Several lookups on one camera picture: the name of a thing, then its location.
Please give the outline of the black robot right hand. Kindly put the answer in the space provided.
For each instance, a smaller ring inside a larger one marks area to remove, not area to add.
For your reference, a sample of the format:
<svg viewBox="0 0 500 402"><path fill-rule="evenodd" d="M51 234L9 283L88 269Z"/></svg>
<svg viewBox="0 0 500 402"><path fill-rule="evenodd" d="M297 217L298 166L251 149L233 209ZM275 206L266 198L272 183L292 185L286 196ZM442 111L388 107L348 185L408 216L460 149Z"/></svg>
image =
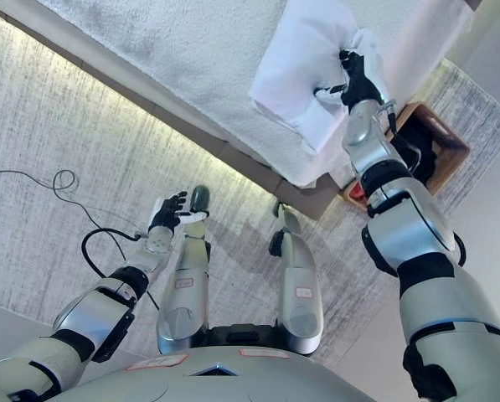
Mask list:
<svg viewBox="0 0 500 402"><path fill-rule="evenodd" d="M377 86L364 72L364 57L351 50L341 50L339 60L347 74L345 84L315 88L313 94L321 103L342 103L350 111L361 101L376 101L380 106L384 100Z"/></svg>

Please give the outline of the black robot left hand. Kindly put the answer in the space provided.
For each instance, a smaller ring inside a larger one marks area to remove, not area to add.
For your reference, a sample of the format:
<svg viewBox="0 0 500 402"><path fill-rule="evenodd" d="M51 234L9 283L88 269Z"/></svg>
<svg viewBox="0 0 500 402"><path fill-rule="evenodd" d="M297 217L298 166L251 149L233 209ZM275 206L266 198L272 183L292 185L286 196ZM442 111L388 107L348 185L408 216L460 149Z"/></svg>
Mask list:
<svg viewBox="0 0 500 402"><path fill-rule="evenodd" d="M168 198L159 198L153 207L147 232L156 227L168 228L174 232L180 224L195 224L208 218L209 189L202 185L197 186L192 191L189 209L184 210L187 196L187 191L181 191Z"/></svg>

